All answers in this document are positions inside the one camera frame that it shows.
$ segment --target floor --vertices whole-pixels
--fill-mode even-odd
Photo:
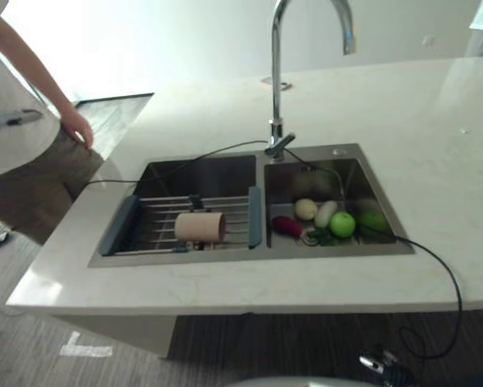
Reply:
[[[80,106],[107,157],[147,98]],[[0,249],[0,310],[39,247],[21,235]],[[113,346],[107,358],[60,356],[72,327],[31,314],[0,313],[0,387],[220,387],[250,377],[315,375],[376,382],[358,364],[362,348],[382,343],[418,372],[397,330],[415,327],[428,351],[448,341],[453,313],[242,315],[182,317],[168,360],[107,338],[82,334],[80,345]],[[454,352],[426,365],[423,385],[456,385],[483,375],[483,311],[465,312]]]

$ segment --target marble countertop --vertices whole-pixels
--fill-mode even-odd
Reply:
[[[294,147],[358,143],[408,236],[440,254],[464,308],[483,308],[483,58],[286,74]],[[151,160],[267,139],[259,78],[156,93],[96,178],[136,179]],[[243,150],[260,149],[255,144]],[[443,268],[416,250],[365,256],[88,268],[128,185],[89,186],[8,305],[45,314],[345,313],[453,310]]]

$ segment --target wall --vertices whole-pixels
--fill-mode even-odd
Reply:
[[[326,0],[295,0],[283,69],[461,56],[479,0],[351,0],[358,53],[341,55]],[[73,98],[156,91],[170,82],[269,75],[274,0],[28,0],[4,17]],[[422,45],[432,35],[432,45]]]

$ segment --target red radish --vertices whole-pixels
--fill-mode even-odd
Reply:
[[[275,232],[283,235],[300,238],[302,235],[302,225],[295,219],[287,216],[276,216],[272,219],[272,228]]]

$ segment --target chrome faucet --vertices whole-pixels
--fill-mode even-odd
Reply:
[[[282,138],[281,117],[281,21],[291,0],[277,0],[273,12],[272,23],[272,87],[273,87],[273,118],[270,119],[270,140],[265,153],[275,161],[283,159],[284,147],[294,140],[294,135]],[[344,43],[344,55],[356,52],[356,37],[352,26],[352,11],[347,0],[331,0],[338,13]]]

